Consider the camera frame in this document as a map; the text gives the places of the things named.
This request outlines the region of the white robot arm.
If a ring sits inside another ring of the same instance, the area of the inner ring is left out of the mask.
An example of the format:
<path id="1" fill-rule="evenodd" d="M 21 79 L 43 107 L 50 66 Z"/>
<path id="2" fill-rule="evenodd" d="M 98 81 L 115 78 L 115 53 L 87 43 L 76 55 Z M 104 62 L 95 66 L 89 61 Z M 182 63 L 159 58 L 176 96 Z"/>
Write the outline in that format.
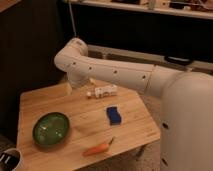
<path id="1" fill-rule="evenodd" d="M 71 39 L 54 58 L 77 88 L 94 78 L 161 100 L 161 171 L 213 171 L 213 76 L 153 64 L 92 58 Z"/>

